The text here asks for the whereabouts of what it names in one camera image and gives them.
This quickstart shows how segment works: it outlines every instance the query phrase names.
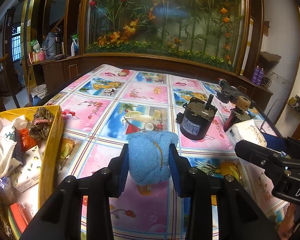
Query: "patterned tablecloth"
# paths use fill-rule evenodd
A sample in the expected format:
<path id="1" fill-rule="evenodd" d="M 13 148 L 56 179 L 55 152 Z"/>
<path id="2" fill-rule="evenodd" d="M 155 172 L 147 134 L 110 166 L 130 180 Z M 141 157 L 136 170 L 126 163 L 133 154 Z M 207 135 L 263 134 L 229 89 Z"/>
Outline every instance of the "patterned tablecloth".
<path id="1" fill-rule="evenodd" d="M 264 170 L 253 164 L 241 165 L 234 146 L 223 131 L 232 103 L 213 98 L 218 112 L 200 141 L 192 141 L 179 131 L 175 119 L 182 105 L 192 96 L 204 99 L 216 94 L 216 84 L 196 79 L 130 70 L 119 76 L 121 69 L 102 65 L 80 77 L 62 90 L 48 104 L 58 104 L 66 112 L 63 140 L 74 145 L 62 168 L 59 182 L 67 175 L 90 176 L 108 166 L 119 156 L 128 134 L 141 130 L 164 130 L 179 136 L 177 150 L 192 166 L 212 176 L 236 174 L 263 212 L 275 223 L 284 216 L 286 202 L 271 195 L 273 184 Z M 116 88 L 114 93 L 105 90 Z M 255 122 L 260 127 L 263 117 L 256 109 Z M 270 125 L 265 132 L 274 134 Z M 115 239 L 182 239 L 185 237 L 189 199 L 180 199 L 172 179 L 156 185 L 139 186 L 128 175 L 122 196 L 110 199 Z M 213 210 L 213 239 L 218 239 L 217 207 Z M 86 206 L 82 208 L 82 238 L 86 230 Z"/>

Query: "pineapple print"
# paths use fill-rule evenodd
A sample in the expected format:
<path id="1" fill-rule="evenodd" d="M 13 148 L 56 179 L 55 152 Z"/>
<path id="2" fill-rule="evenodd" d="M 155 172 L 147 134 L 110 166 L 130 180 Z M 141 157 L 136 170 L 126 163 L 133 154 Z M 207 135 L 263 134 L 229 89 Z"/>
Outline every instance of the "pineapple print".
<path id="1" fill-rule="evenodd" d="M 215 165 L 207 162 L 195 161 L 195 166 L 205 172 L 207 175 L 223 178 L 225 175 L 232 175 L 241 183 L 240 172 L 235 163 L 223 162 Z"/>

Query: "metal bolt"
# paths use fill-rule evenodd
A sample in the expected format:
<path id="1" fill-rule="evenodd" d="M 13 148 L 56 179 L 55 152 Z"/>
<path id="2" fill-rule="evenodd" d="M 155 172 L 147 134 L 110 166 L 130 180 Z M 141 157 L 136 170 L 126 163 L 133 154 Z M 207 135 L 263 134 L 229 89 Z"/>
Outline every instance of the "metal bolt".
<path id="1" fill-rule="evenodd" d="M 191 174 L 196 174 L 196 173 L 198 172 L 198 169 L 195 168 L 195 167 L 191 167 L 191 168 L 189 168 L 189 172 L 190 172 Z"/>
<path id="2" fill-rule="evenodd" d="M 101 174 L 108 174 L 110 172 L 110 169 L 108 167 L 101 169 Z"/>
<path id="3" fill-rule="evenodd" d="M 72 176 L 72 175 L 65 177 L 65 181 L 66 181 L 66 182 L 71 182 L 71 181 L 74 181 L 74 180 L 76 180 L 76 179 L 77 179 L 77 178 L 76 178 L 75 176 Z"/>
<path id="4" fill-rule="evenodd" d="M 284 170 L 284 174 L 286 174 L 287 176 L 290 176 L 290 175 L 291 175 L 291 171 L 289 171 L 289 170 Z"/>
<path id="5" fill-rule="evenodd" d="M 234 176 L 232 176 L 232 175 L 230 175 L 230 174 L 227 174 L 227 175 L 225 176 L 225 179 L 226 179 L 227 181 L 231 182 L 231 181 L 234 181 Z"/>

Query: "rolled blue cloth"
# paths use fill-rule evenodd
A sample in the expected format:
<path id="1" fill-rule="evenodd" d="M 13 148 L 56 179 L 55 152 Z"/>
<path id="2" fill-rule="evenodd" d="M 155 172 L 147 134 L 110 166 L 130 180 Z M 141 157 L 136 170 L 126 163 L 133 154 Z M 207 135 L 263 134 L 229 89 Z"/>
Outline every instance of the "rolled blue cloth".
<path id="1" fill-rule="evenodd" d="M 178 144 L 172 132 L 136 132 L 129 139 L 129 171 L 138 185 L 156 184 L 170 178 L 169 145 Z"/>

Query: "motor label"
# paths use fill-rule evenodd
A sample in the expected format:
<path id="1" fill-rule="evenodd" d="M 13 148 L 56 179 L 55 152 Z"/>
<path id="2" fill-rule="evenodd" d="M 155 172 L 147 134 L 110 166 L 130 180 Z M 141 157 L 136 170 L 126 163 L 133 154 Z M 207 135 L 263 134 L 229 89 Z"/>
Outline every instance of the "motor label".
<path id="1" fill-rule="evenodd" d="M 186 116 L 184 116 L 183 120 L 182 120 L 182 123 L 181 123 L 181 127 L 186 132 L 188 132 L 192 135 L 198 135 L 201 126 L 189 121 L 189 119 L 186 118 Z"/>

